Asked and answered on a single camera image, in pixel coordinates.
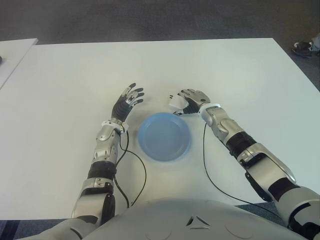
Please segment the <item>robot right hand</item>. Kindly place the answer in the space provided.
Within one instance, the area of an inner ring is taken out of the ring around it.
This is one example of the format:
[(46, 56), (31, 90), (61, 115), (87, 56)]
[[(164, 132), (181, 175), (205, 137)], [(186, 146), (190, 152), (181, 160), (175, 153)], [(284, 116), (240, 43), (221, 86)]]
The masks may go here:
[(209, 97), (200, 90), (192, 88), (182, 89), (176, 95), (172, 96), (170, 104), (174, 108), (173, 114), (176, 116), (196, 114), (200, 108), (209, 104)]

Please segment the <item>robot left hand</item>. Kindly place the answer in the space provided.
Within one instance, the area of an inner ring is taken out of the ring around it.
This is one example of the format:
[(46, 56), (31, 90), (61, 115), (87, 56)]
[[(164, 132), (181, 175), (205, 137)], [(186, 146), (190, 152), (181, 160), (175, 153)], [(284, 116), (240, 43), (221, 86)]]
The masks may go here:
[(121, 93), (112, 108), (111, 120), (125, 122), (133, 107), (144, 101), (144, 89), (135, 87), (136, 83), (132, 83)]

